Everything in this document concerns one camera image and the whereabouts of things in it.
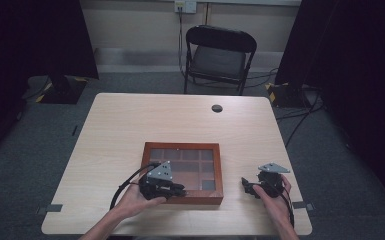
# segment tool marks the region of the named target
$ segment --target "gray carpet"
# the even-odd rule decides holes
[[[26,96],[39,90],[45,80],[30,79]],[[247,85],[263,80],[252,79]],[[190,94],[236,95],[235,89],[225,88],[229,85],[189,86]],[[100,80],[87,84],[77,105],[38,104],[30,98],[21,120],[0,143],[0,239],[78,238],[42,234],[44,215],[36,212],[51,202],[100,92],[181,94],[183,79],[180,73],[103,73]],[[244,95],[267,93],[260,85],[246,88]],[[309,99],[316,99],[314,92]],[[302,112],[295,111],[274,109],[277,117]],[[285,142],[300,120],[279,121]],[[322,109],[303,121],[287,147],[303,198],[315,207],[309,212],[313,233],[302,239],[385,239],[385,191],[364,162],[348,150],[345,140],[341,127]]]

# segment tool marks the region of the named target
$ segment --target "wall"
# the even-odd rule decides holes
[[[173,1],[82,1],[81,4],[94,48],[117,48],[123,54],[136,56],[164,55],[166,62],[161,63],[164,61],[160,59],[160,64],[177,64],[180,24]],[[253,69],[271,69],[280,62],[297,11],[297,4],[198,2],[196,14],[182,15],[183,35],[190,27],[204,23],[246,31],[258,44]]]

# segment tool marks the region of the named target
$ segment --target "black chair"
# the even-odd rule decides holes
[[[257,43],[243,31],[199,25],[186,33],[187,56],[184,94],[188,77],[237,85],[239,95],[245,87]],[[192,46],[196,46],[192,55]]]

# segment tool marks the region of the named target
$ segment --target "wooden table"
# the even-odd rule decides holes
[[[223,111],[212,111],[214,104]],[[291,199],[302,201],[270,103],[262,97],[101,93],[86,119],[52,204],[45,234],[83,234],[108,211],[118,186],[140,168],[145,142],[219,143],[224,199],[220,206],[163,204],[124,220],[115,235],[274,235],[260,200],[241,177],[257,182],[258,166],[291,170]],[[295,230],[312,231],[305,208]]]

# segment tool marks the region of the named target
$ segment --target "human hand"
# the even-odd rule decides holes
[[[124,218],[136,216],[144,209],[157,206],[167,201],[165,197],[157,197],[147,200],[139,190],[139,179],[132,181],[120,201],[115,205],[114,210]]]
[[[284,184],[282,195],[285,199],[289,199],[289,192],[291,191],[291,184],[288,179],[281,175]],[[273,224],[276,227],[281,239],[298,239],[293,226],[289,219],[289,207],[282,196],[272,198],[259,185],[253,185],[252,188],[260,196],[264,207]]]

